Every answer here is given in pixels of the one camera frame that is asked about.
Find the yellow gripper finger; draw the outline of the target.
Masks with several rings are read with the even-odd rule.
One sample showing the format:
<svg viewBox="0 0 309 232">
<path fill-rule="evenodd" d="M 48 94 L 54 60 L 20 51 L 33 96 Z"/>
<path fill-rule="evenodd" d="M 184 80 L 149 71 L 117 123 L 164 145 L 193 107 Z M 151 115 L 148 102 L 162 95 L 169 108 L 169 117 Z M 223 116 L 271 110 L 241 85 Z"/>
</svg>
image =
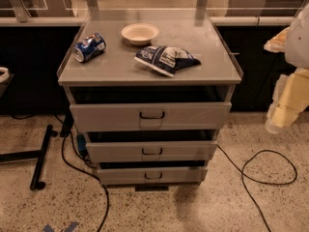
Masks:
<svg viewBox="0 0 309 232">
<path fill-rule="evenodd" d="M 276 36 L 268 40 L 264 45 L 264 50 L 278 53 L 284 52 L 286 47 L 286 39 L 287 34 L 289 32 L 289 27 L 286 27 L 281 32 L 279 32 Z"/>
<path fill-rule="evenodd" d="M 300 111 L 295 111 L 289 108 L 281 108 L 278 105 L 280 96 L 283 93 L 287 80 L 287 75 L 280 75 L 272 95 L 272 104 L 270 105 L 267 112 L 265 129 L 273 134 L 277 134 L 283 131 L 285 128 L 289 127 L 296 120 L 298 114 L 300 113 Z"/>
</svg>

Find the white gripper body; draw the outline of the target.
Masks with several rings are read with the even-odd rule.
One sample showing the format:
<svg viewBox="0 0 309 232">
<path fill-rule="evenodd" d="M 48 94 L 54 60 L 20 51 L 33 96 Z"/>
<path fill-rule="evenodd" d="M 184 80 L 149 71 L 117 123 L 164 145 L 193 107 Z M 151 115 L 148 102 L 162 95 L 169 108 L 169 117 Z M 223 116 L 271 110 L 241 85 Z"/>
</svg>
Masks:
<svg viewBox="0 0 309 232">
<path fill-rule="evenodd" d="M 297 69 L 288 77 L 278 105 L 303 111 L 309 105 L 309 70 Z"/>
</svg>

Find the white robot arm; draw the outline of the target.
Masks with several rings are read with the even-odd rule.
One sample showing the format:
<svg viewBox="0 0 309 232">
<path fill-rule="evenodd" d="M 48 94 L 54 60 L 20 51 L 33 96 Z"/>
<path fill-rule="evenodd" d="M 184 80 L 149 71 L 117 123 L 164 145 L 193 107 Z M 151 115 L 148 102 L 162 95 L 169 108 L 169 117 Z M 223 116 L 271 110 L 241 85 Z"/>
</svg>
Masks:
<svg viewBox="0 0 309 232">
<path fill-rule="evenodd" d="M 264 49 L 283 52 L 286 62 L 295 67 L 294 73 L 280 75 L 267 112 L 265 128 L 277 134 L 309 106 L 309 5 L 297 13 L 289 27 L 267 41 Z"/>
</svg>

